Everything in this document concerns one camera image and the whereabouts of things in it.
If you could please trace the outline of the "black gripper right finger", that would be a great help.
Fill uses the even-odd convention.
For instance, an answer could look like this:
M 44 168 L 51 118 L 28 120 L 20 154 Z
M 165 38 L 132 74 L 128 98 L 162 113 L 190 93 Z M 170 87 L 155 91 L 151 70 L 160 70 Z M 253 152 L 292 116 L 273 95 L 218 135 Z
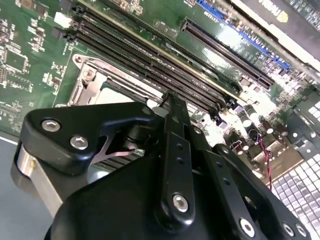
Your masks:
M 195 161 L 217 195 L 226 240 L 309 240 L 302 222 L 224 144 L 210 147 L 203 132 L 191 125 L 186 102 L 174 98 L 174 115 L 184 124 Z

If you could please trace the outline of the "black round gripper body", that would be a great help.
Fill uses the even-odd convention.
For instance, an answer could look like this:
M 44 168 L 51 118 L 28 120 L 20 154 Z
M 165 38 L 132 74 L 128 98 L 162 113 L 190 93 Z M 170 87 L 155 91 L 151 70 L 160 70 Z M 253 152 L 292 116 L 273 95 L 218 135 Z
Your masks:
M 225 240 L 211 182 L 194 173 L 188 210 L 160 204 L 159 162 L 140 159 L 73 193 L 50 228 L 52 240 Z

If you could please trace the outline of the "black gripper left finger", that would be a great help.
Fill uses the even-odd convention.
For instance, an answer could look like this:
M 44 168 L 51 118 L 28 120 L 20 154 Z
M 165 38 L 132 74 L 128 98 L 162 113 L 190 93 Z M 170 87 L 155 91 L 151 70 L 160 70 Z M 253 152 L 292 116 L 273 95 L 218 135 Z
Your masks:
M 75 192 L 134 163 L 159 163 L 159 201 L 188 210 L 193 181 L 191 143 L 175 116 L 173 92 L 160 116 L 141 102 L 33 110 L 23 121 L 19 170 L 34 185 L 53 219 Z

